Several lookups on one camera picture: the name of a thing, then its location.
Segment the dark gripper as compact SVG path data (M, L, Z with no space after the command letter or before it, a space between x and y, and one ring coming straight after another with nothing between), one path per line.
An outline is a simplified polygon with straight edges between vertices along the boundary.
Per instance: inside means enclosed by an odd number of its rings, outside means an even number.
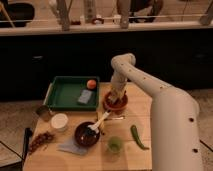
M125 89L117 90L115 88L112 88L109 92L109 96L107 97L107 100L109 101L110 104L121 102L125 93L126 93Z

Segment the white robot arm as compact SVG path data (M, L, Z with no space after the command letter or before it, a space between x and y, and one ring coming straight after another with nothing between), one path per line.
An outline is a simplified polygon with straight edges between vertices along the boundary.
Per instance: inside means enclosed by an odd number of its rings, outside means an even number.
M131 80L152 98L151 148L152 171L204 171L197 116L199 105L186 91L135 67L132 53L111 59L109 100L123 98L127 80Z

